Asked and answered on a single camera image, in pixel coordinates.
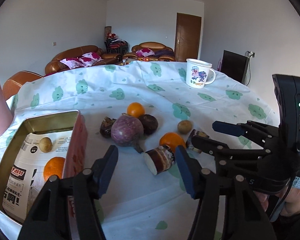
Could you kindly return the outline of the person's hand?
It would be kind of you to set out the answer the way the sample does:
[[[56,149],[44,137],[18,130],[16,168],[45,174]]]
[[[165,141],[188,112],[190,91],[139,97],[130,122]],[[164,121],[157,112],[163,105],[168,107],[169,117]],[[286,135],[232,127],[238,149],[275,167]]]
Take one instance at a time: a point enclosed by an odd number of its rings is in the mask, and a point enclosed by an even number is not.
[[[261,203],[264,211],[268,208],[268,195],[260,192],[254,192]],[[292,188],[285,198],[285,205],[283,206],[280,215],[290,217],[300,213],[300,189]]]

